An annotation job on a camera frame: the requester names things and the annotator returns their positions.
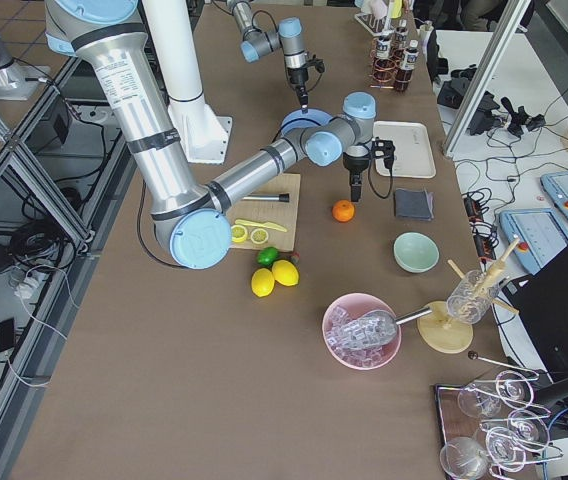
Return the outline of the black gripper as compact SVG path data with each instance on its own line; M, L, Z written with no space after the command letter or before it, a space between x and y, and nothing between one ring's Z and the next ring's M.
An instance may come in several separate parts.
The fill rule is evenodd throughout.
M287 68L288 82L295 89L295 93L298 98L298 102L301 106L302 112L308 111L309 95L307 89L313 90L319 84L323 75L323 74L320 75L318 73L319 76L316 79L316 81L313 83L311 87L307 88L306 82L309 80L309 70L313 68L313 67L310 68L307 67L306 65L307 61L301 67Z
M350 201L359 202L362 195L362 175L369 168L370 152L367 147L349 147L342 157L349 174Z

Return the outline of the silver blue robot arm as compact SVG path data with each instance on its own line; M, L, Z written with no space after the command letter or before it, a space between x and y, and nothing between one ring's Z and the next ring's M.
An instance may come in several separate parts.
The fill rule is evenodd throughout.
M182 1L49 1L49 47L89 63L149 188L155 237L176 268L205 269L231 246L227 210L303 159L326 166L371 142L374 98L349 94L341 114L294 128L214 180L194 163L224 161L232 121L207 104Z
M242 35L241 52L248 63L256 62L271 53L280 50L284 58L287 83L294 91L300 110L309 110L309 92L307 86L309 70L315 69L319 76L325 72L324 61L311 55L306 48L303 27L298 17L288 17L274 25L271 30L258 26L249 1L226 1L229 13L234 17Z

